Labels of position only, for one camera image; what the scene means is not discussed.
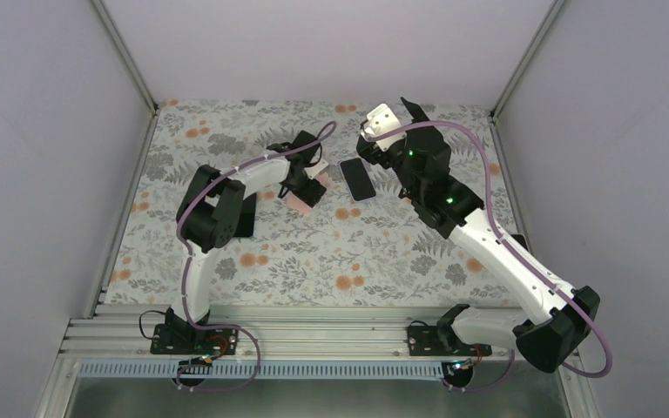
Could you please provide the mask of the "black phone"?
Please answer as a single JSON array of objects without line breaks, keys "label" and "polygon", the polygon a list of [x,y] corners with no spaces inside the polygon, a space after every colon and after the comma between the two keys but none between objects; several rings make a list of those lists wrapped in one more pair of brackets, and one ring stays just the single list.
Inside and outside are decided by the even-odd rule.
[{"label": "black phone", "polygon": [[376,190],[361,158],[351,158],[339,163],[339,167],[353,201],[373,199]]},{"label": "black phone", "polygon": [[257,195],[246,198],[240,209],[239,220],[234,232],[235,238],[252,238],[254,233],[255,212],[257,207]]}]

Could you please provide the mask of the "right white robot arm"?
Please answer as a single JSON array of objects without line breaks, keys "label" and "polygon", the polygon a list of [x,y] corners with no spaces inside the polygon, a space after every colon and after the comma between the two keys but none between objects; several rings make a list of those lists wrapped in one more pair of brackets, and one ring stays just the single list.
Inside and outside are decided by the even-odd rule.
[{"label": "right white robot arm", "polygon": [[450,173],[451,149],[439,132],[442,121],[404,100],[411,124],[387,104],[370,111],[360,125],[356,150],[371,165],[395,172],[400,197],[419,220],[451,241],[497,277],[520,314],[491,313],[468,304],[451,308],[436,325],[446,354],[479,345],[515,350],[536,369],[552,373],[595,331],[600,298],[591,287],[558,278],[500,226],[490,199],[480,198]]}]

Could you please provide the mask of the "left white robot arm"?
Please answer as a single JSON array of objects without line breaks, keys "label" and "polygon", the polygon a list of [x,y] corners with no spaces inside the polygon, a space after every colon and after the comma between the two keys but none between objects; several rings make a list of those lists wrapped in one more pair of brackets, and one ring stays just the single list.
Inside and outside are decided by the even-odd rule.
[{"label": "left white robot arm", "polygon": [[327,164],[314,157],[331,133],[300,131],[292,143],[270,145],[260,156],[222,172],[210,165],[194,174],[177,214],[176,235],[188,258],[180,280],[179,298],[166,314],[173,341],[188,353],[207,341],[203,325],[210,312],[211,280],[203,273],[206,258],[234,236],[244,203],[270,185],[296,197],[305,207],[318,204],[327,188],[317,179]]}]

